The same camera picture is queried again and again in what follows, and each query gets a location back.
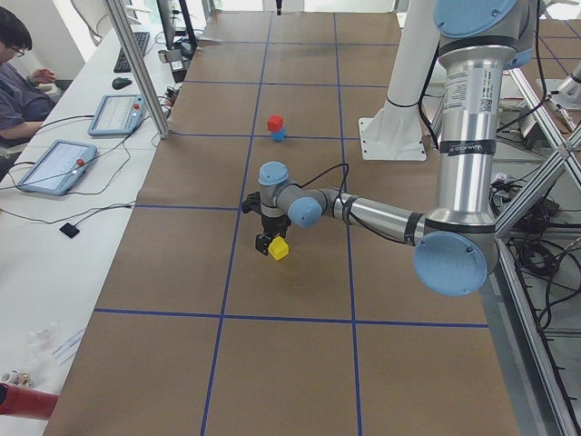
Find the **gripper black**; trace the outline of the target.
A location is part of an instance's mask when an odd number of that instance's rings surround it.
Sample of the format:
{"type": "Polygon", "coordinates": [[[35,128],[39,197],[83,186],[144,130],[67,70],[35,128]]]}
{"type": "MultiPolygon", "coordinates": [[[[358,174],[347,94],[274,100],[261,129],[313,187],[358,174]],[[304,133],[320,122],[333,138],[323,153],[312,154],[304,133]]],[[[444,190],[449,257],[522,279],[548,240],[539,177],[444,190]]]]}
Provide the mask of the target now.
{"type": "Polygon", "coordinates": [[[263,215],[261,217],[263,226],[263,233],[255,237],[255,249],[265,255],[269,255],[269,247],[272,240],[278,236],[285,238],[288,228],[291,226],[290,218],[283,214],[278,217],[269,217],[263,215]]]}

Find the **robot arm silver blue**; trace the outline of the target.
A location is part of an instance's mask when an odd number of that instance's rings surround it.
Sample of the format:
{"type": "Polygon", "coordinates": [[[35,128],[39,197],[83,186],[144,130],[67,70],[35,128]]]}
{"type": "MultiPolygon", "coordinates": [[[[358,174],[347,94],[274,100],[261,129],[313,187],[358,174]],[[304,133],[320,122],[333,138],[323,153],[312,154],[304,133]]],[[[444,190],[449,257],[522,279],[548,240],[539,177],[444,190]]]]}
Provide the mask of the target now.
{"type": "Polygon", "coordinates": [[[287,228],[308,228],[322,216],[359,225],[414,248],[413,266],[429,289],[447,296],[478,290],[497,263],[495,219],[488,205],[497,149],[503,73],[532,52],[538,1],[438,1],[438,59],[446,72],[436,205],[415,213],[347,193],[306,190],[280,162],[265,163],[260,189],[242,204],[263,231],[256,248],[267,253],[287,228]]]}
{"type": "Polygon", "coordinates": [[[577,66],[565,79],[546,79],[545,84],[550,95],[551,102],[557,107],[571,111],[580,111],[581,104],[581,65],[577,66]]]}

